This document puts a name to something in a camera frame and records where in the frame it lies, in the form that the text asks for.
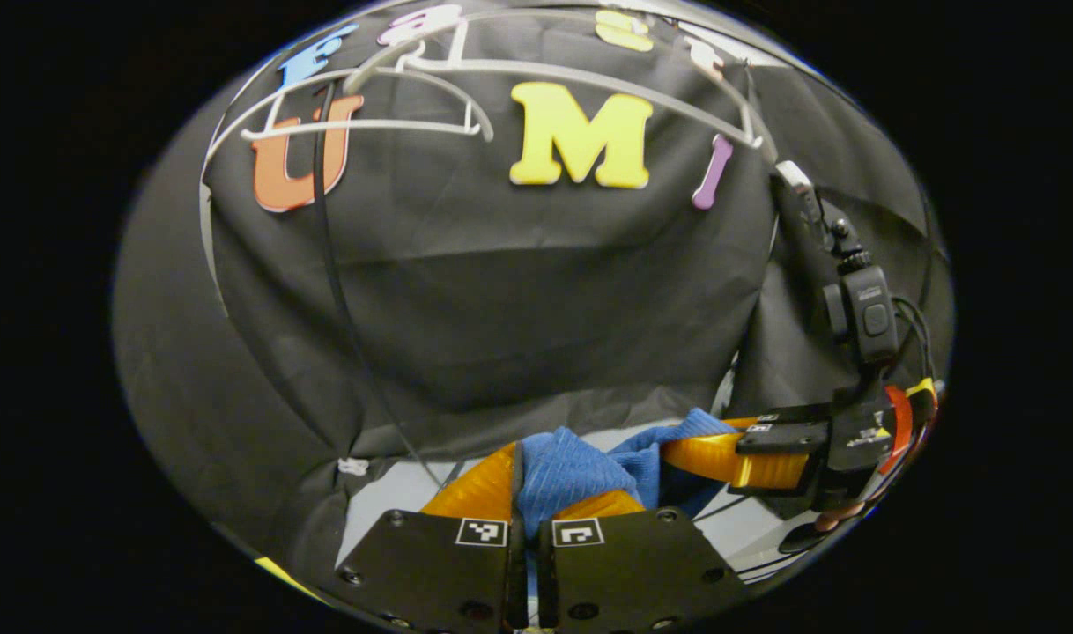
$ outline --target blue cloth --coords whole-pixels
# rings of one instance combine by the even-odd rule
[[[607,454],[588,445],[568,428],[526,438],[520,441],[525,485],[517,495],[525,518],[525,536],[531,541],[540,525],[561,510],[615,489],[626,490],[645,508],[657,508],[664,490],[680,490],[685,502],[681,510],[696,514],[721,490],[722,483],[662,465],[661,445],[686,438],[735,432],[717,417],[693,409],[680,425],[644,430]]]

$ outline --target blue towel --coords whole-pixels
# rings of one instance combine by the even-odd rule
[[[568,428],[526,438],[520,441],[525,452],[525,485],[517,497],[525,518],[525,536],[532,541],[540,525],[553,515],[614,489],[626,490],[645,508],[657,508],[660,500],[670,498],[667,504],[677,504],[692,517],[705,508],[723,483],[662,465],[661,445],[686,438],[735,432],[705,411],[693,409],[680,425],[644,430],[607,454],[588,445]]]

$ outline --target yellow letter m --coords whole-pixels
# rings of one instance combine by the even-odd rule
[[[510,169],[516,185],[552,185],[560,178],[560,164],[553,160],[553,145],[563,167],[576,183],[596,164],[606,148],[596,180],[604,188],[645,188],[649,173],[643,164],[646,119],[653,113],[649,101],[633,95],[611,95],[596,119],[579,107],[575,97],[559,84],[529,82],[511,92],[525,106],[525,145],[520,161]]]

